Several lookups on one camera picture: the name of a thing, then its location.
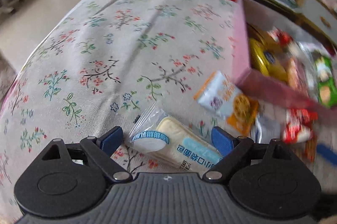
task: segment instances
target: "blue object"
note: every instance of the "blue object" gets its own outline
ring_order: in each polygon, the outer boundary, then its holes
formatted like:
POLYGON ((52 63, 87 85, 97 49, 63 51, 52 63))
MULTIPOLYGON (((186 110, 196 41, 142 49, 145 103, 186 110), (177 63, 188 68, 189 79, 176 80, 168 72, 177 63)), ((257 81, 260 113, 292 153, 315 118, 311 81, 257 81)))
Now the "blue object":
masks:
POLYGON ((238 144, 238 140, 236 138, 218 126, 213 127, 211 140, 213 146, 223 157, 227 156, 238 144))
POLYGON ((324 144, 317 144, 316 152, 333 165, 337 165, 337 154, 324 144))
POLYGON ((115 126, 110 131, 97 139, 96 145, 109 157, 117 150, 123 142, 123 130, 119 126, 115 126))

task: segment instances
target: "floral tablecloth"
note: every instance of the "floral tablecloth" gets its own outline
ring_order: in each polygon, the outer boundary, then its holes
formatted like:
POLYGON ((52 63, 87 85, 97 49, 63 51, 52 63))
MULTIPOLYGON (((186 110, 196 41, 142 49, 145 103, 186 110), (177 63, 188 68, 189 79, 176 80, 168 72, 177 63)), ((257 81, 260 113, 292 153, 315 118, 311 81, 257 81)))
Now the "floral tablecloth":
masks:
MULTIPOLYGON (((154 101, 207 141, 215 125, 235 135, 193 95, 214 70, 231 76, 236 8, 227 0, 82 0, 37 47, 4 101, 0 223, 21 217, 15 182, 53 138, 77 143, 114 126, 128 134, 154 101)), ((261 105, 285 120, 285 109, 261 105)), ((124 145, 112 158, 133 175, 179 171, 124 145)), ((336 177, 321 171, 321 181, 336 177)))

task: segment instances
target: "box of snacks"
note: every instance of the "box of snacks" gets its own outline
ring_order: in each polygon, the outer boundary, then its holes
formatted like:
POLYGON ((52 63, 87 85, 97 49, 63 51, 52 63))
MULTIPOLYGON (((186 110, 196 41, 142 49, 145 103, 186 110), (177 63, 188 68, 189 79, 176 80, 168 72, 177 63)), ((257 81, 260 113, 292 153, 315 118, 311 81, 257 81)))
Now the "box of snacks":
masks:
POLYGON ((232 82, 248 96, 285 108, 307 109, 337 124, 337 70, 332 45, 252 0, 243 2, 246 25, 235 27, 232 82))

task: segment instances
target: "screw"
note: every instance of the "screw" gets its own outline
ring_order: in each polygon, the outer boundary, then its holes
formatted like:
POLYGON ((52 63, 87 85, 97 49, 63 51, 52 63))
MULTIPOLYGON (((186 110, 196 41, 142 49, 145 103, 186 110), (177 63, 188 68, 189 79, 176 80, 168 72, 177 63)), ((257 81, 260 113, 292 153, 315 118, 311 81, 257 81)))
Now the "screw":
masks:
POLYGON ((206 173, 206 177, 209 180, 218 180, 220 178, 222 178, 222 173, 218 172, 218 171, 209 171, 206 173))
POLYGON ((117 172, 117 173, 114 173, 113 175, 113 178, 115 180, 126 180, 130 177, 130 174, 128 172, 117 172))

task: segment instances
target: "qr code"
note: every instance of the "qr code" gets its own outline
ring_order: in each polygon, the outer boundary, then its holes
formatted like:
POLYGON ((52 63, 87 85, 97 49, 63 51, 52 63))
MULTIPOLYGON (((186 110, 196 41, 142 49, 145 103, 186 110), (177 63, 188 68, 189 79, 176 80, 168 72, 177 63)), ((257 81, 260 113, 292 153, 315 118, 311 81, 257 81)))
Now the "qr code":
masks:
POLYGON ((191 168, 191 163, 188 163, 186 160, 183 160, 183 162, 180 165, 181 169, 189 170, 191 168))

